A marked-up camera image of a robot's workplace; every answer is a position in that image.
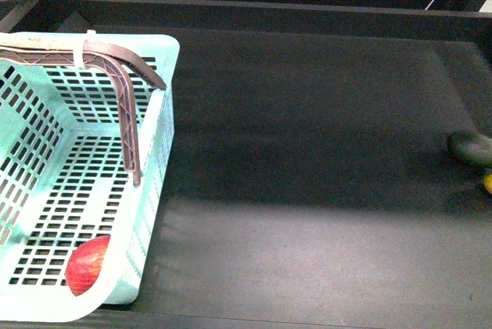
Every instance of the apple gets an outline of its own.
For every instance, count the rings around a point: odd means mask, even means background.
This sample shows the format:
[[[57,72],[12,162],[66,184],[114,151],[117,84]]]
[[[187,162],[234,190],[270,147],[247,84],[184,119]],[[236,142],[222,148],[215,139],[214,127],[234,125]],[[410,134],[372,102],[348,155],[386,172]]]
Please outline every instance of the apple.
[[[111,236],[103,235],[77,247],[68,259],[65,277],[75,296],[86,292],[99,277]]]

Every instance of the dark green avocado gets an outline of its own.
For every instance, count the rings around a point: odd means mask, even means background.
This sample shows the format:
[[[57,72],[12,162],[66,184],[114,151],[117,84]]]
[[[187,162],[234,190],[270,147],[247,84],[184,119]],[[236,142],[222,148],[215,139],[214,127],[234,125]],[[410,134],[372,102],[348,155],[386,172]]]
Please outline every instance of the dark green avocado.
[[[492,138],[476,131],[456,131],[447,137],[449,156],[463,164],[492,168]]]

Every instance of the yellow fruit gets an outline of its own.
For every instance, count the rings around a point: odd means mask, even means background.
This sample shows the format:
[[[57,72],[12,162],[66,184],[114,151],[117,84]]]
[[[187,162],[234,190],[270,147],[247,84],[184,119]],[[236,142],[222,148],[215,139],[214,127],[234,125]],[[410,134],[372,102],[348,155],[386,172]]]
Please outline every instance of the yellow fruit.
[[[485,189],[487,189],[488,192],[492,194],[492,174],[485,175],[484,186],[485,186]]]

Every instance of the brown plastic handle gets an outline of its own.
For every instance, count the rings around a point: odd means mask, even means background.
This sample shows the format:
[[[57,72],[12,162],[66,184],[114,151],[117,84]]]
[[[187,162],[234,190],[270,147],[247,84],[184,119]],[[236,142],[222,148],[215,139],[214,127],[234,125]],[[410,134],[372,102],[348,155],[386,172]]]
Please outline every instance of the brown plastic handle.
[[[123,68],[127,65],[149,85],[166,89],[166,84],[145,61],[134,52],[116,45],[85,41],[82,58],[85,66],[99,68],[111,79],[118,101],[118,119],[121,148],[126,171],[134,173],[134,186],[141,183],[141,165],[138,153],[138,131],[135,97],[130,76]],[[23,65],[74,66],[73,50],[46,51],[0,46],[0,59]]]

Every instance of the white cable tie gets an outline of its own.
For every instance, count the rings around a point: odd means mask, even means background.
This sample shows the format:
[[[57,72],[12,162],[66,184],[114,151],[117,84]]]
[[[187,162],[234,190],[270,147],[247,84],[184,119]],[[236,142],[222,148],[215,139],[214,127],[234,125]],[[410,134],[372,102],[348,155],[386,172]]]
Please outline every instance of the white cable tie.
[[[80,41],[75,43],[74,47],[74,65],[77,69],[86,69],[84,64],[84,45],[85,41],[87,41],[91,36],[95,35],[95,31],[89,29],[87,34],[81,38]]]

